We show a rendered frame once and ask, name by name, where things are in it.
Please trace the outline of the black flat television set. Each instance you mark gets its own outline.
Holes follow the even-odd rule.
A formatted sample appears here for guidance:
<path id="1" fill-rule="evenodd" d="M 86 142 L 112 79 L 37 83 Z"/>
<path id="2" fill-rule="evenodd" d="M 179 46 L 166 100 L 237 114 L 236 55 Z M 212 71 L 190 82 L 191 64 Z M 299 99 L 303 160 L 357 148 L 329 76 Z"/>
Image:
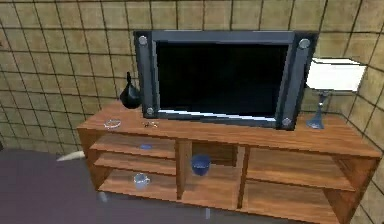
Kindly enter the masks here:
<path id="1" fill-rule="evenodd" d="M 137 31 L 143 115 L 292 130 L 317 39 L 311 31 Z"/>

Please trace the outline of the dark blue bowl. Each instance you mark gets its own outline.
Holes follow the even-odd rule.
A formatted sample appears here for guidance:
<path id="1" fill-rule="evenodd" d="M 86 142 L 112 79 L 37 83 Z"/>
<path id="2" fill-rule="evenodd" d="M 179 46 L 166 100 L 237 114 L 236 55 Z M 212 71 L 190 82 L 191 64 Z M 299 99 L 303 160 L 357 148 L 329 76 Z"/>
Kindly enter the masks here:
<path id="1" fill-rule="evenodd" d="M 198 154 L 191 159 L 191 168 L 194 174 L 204 176 L 209 171 L 211 159 L 208 155 Z"/>

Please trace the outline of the black long-necked vase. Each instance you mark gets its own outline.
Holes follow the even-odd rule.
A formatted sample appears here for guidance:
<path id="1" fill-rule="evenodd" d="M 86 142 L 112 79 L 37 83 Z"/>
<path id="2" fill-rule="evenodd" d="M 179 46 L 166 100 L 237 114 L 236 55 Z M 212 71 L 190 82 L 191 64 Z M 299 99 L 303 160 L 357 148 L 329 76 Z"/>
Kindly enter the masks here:
<path id="1" fill-rule="evenodd" d="M 132 84 L 131 74 L 126 73 L 127 84 L 121 92 L 119 99 L 123 106 L 128 109 L 136 109 L 141 105 L 140 91 Z"/>

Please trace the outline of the brown wooden television stand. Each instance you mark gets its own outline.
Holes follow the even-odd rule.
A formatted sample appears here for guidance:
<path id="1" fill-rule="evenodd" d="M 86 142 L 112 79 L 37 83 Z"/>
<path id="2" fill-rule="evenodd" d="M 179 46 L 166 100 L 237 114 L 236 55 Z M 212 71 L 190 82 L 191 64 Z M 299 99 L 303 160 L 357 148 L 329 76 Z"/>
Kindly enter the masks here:
<path id="1" fill-rule="evenodd" d="M 121 125 L 107 129 L 109 119 Z M 173 120 L 144 127 L 148 121 L 114 102 L 79 126 L 96 190 L 310 224 L 349 224 L 382 157 L 335 116 L 325 117 L 323 130 L 300 118 L 293 131 Z M 211 159 L 204 176 L 191 168 L 198 154 Z M 146 188 L 135 187 L 137 173 L 150 178 Z"/>

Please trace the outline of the white shade table lamp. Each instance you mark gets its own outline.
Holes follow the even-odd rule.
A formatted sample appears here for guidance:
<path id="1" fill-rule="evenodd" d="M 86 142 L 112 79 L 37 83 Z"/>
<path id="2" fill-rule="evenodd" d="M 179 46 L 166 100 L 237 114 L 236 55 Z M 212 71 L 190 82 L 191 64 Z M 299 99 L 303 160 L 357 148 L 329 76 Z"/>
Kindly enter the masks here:
<path id="1" fill-rule="evenodd" d="M 356 92 L 366 66 L 347 58 L 313 58 L 306 85 L 319 95 L 315 115 L 306 122 L 312 129 L 323 129 L 322 108 L 327 96 L 334 91 Z"/>

